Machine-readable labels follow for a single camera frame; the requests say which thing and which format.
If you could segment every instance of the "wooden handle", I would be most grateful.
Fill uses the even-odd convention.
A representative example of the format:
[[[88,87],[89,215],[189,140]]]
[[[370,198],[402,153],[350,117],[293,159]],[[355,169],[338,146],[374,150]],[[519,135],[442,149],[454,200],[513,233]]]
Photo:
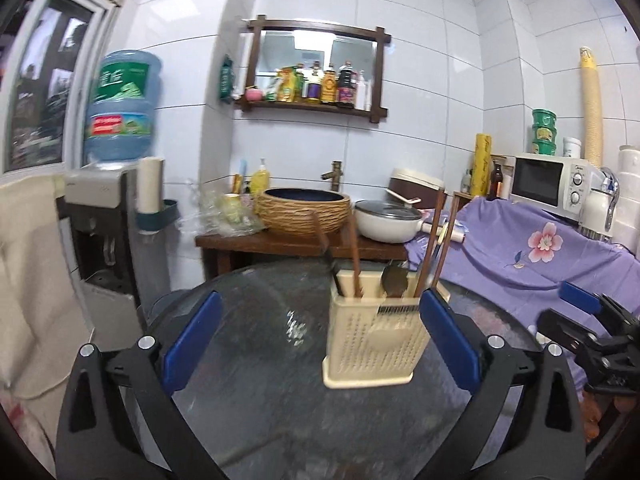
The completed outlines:
[[[353,295],[362,297],[360,288],[360,253],[358,252],[358,232],[356,231],[355,212],[349,214],[349,236],[351,238],[351,257],[353,259]]]
[[[442,266],[444,265],[444,259],[447,257],[447,250],[449,249],[449,243],[451,242],[451,233],[453,232],[453,226],[456,223],[456,214],[458,212],[458,205],[460,204],[460,197],[453,196],[453,202],[451,203],[451,211],[449,213],[449,227],[447,228],[447,235],[444,238],[444,242],[442,243],[442,248],[440,250],[440,259],[438,260],[438,265],[436,266],[436,272],[433,275],[433,281],[431,282],[431,287],[435,287],[438,285],[438,280],[440,279],[440,273],[442,272]]]
[[[427,244],[427,251],[424,253],[424,260],[420,266],[420,274],[418,275],[418,281],[415,283],[414,298],[420,296],[424,290],[424,283],[427,281],[427,276],[431,270],[431,253],[433,252],[433,246],[438,239],[438,225],[440,224],[440,214],[444,207],[447,195],[444,191],[438,192],[438,198],[436,200],[436,209],[433,211],[433,219],[431,219],[431,232],[429,233],[429,243]]]
[[[320,241],[320,250],[325,252],[329,247],[329,238],[326,237],[326,234],[322,230],[322,226],[320,225],[320,217],[318,216],[317,211],[311,211],[311,216],[314,219],[314,227],[316,228],[316,236],[318,236],[318,240]]]

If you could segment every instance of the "yellow bottle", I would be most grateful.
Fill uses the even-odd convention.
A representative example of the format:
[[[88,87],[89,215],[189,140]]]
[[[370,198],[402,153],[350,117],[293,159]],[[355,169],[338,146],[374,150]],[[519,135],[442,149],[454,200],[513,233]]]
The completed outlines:
[[[269,180],[271,178],[271,173],[267,170],[267,167],[264,165],[264,159],[260,159],[260,169],[256,171],[249,182],[249,191],[252,196],[257,196],[262,193],[265,189],[269,189]]]

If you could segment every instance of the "utensil holder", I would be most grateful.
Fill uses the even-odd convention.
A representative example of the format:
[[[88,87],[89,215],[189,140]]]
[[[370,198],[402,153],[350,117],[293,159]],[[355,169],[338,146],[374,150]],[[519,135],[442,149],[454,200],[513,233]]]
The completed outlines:
[[[353,271],[341,270],[338,280],[344,297],[332,285],[326,357],[322,379],[329,388],[370,388],[406,384],[414,376],[429,339],[413,298],[415,272],[402,298],[386,298],[381,271],[360,272],[362,298],[353,294]],[[449,293],[438,291],[445,300]]]

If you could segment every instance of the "mirror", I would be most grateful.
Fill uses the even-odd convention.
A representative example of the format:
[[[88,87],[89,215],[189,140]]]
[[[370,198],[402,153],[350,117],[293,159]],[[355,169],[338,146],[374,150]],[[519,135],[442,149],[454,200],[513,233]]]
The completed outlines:
[[[302,63],[309,70],[315,61],[322,70],[333,63],[336,73],[345,61],[351,61],[364,79],[373,78],[376,43],[314,30],[264,30],[260,37],[260,57],[255,71],[255,85],[265,89],[276,70]]]

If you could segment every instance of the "flexible hose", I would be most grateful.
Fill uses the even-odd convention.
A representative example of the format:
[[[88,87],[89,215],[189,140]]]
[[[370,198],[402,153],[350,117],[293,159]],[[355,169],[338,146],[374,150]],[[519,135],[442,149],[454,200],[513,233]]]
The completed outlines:
[[[591,49],[580,48],[582,98],[584,101],[584,158],[596,168],[602,166],[602,96],[598,65]]]

